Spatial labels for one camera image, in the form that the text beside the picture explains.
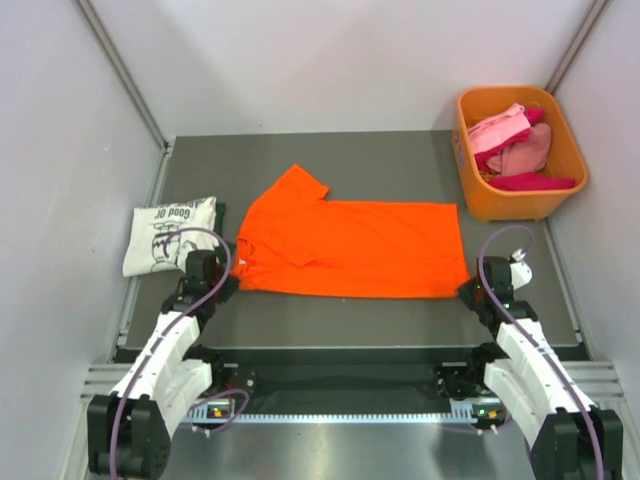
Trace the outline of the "light pink t-shirt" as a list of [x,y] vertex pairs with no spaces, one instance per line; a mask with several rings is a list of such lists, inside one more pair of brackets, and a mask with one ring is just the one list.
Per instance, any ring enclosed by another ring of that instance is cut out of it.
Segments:
[[522,139],[530,133],[530,129],[525,107],[514,103],[505,111],[481,120],[468,130],[472,153],[484,153],[512,139]]

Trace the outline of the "orange plastic basket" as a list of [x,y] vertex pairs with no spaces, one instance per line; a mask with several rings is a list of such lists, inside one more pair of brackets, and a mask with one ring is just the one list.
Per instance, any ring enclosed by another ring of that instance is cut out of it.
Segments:
[[[575,185],[561,190],[505,191],[491,186],[477,168],[468,129],[514,103],[544,110],[551,126],[552,142],[542,174],[570,178]],[[589,172],[559,103],[547,91],[526,85],[474,87],[463,91],[456,102],[457,119],[452,148],[464,200],[469,213],[482,222],[542,220],[587,184]]]

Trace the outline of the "salmon pink t-shirt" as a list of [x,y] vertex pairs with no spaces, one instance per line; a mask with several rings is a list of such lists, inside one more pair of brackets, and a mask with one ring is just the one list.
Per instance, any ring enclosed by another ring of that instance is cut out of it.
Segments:
[[544,168],[552,142],[552,129],[546,123],[532,127],[525,142],[509,145],[486,161],[491,172],[501,176],[514,176],[538,172]]

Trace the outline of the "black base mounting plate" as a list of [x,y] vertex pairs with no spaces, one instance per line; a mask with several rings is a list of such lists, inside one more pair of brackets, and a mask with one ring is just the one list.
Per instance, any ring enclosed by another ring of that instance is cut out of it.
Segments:
[[443,412],[487,395],[469,347],[220,348],[250,413]]

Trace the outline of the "aluminium frame extrusion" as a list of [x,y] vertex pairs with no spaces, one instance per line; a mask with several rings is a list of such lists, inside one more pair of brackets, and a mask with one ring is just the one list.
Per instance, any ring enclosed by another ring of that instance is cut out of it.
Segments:
[[[98,363],[90,365],[80,394],[81,403],[95,395],[106,395],[128,373],[132,364]],[[618,375],[608,361],[566,361],[563,367],[576,385],[591,399],[600,402],[623,398]]]

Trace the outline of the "white printed folded t-shirt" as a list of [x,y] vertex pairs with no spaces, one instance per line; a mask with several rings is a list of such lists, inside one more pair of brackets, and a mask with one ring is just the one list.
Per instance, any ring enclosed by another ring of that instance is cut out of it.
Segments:
[[186,262],[177,264],[176,254],[186,240],[195,242],[199,250],[214,250],[219,242],[210,231],[213,231],[216,203],[215,197],[205,197],[135,208],[122,265],[123,276],[184,271]]

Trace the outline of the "orange t-shirt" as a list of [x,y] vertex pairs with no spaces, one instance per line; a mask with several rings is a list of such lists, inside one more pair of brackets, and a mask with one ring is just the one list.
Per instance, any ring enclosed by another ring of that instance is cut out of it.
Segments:
[[241,289],[443,299],[469,279],[456,205],[330,200],[328,192],[294,165],[251,205],[232,270]]

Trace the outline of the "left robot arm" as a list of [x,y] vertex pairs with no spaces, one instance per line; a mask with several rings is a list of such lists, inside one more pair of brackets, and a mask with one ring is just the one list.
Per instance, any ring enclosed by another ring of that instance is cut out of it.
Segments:
[[163,302],[133,365],[87,410],[88,468],[111,479],[158,479],[181,427],[218,427],[235,419],[249,394],[230,384],[219,354],[195,347],[218,304],[237,290],[226,246],[188,254],[184,276]]

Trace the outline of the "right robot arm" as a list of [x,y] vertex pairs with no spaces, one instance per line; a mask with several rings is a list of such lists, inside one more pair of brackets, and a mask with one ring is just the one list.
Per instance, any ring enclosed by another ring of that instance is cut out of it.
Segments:
[[472,351],[466,380],[495,394],[521,430],[538,479],[619,479],[624,427],[577,385],[550,346],[535,311],[514,297],[532,278],[523,259],[481,257],[458,296],[493,339]]

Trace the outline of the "dark green folded t-shirt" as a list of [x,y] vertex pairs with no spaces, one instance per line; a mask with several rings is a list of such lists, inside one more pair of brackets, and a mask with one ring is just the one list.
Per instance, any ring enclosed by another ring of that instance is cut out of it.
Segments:
[[223,225],[224,225],[225,213],[226,213],[226,204],[224,202],[217,202],[215,206],[215,219],[213,223],[213,230],[220,237],[223,236]]

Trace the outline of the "magenta t-shirt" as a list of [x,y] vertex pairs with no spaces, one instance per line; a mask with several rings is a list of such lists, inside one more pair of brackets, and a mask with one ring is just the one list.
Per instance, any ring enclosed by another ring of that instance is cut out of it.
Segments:
[[491,172],[486,165],[486,161],[494,155],[504,150],[509,145],[518,142],[525,142],[531,134],[532,127],[538,123],[546,123],[544,121],[545,110],[539,107],[525,107],[525,115],[531,124],[530,133],[522,139],[512,139],[493,150],[473,154],[476,166],[479,170],[481,178],[490,186],[508,192],[524,192],[524,191],[551,191],[551,190],[567,190],[576,185],[576,181],[572,178],[553,177],[543,173],[543,169],[538,172],[523,173],[514,176],[501,176]]

